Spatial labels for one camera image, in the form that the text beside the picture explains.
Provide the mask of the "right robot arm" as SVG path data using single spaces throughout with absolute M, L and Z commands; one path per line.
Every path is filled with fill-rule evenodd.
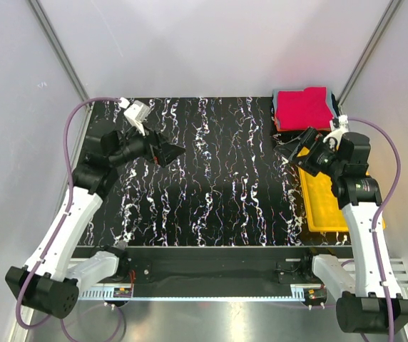
M 339 138 L 307 128 L 280 154 L 309 175 L 330 178 L 332 194 L 345 218 L 352 242 L 354 274 L 332 254 L 311 258 L 311 272 L 336 301 L 345 333 L 384 334 L 389 340 L 408 323 L 408 299 L 392 270 L 382 221 L 384 200 L 369 176 L 371 145 L 366 135 L 345 132 Z

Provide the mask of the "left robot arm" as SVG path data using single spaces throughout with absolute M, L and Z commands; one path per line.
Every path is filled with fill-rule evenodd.
M 22 267 L 11 267 L 5 281 L 16 298 L 16 320 L 28 307 L 63 319 L 79 294 L 104 279 L 120 281 L 131 272 L 128 253 L 101 247 L 76 266 L 70 260 L 84 229 L 118 180 L 118 168 L 143 158 L 167 167 L 185 153 L 160 132 L 142 126 L 127 133 L 97 130 L 85 136 L 84 158 L 71 174 L 71 183 L 58 214 L 35 252 Z

